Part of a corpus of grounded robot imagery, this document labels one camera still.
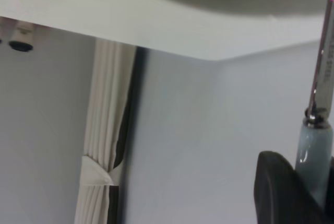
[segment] white curtain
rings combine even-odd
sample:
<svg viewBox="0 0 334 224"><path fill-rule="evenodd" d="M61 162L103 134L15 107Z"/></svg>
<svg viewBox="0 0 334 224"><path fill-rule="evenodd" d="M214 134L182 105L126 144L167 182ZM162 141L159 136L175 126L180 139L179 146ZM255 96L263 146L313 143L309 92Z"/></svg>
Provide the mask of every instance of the white curtain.
<svg viewBox="0 0 334 224"><path fill-rule="evenodd" d="M122 164L113 169L136 48L97 39L75 224L106 224L109 186L118 185Z"/></svg>

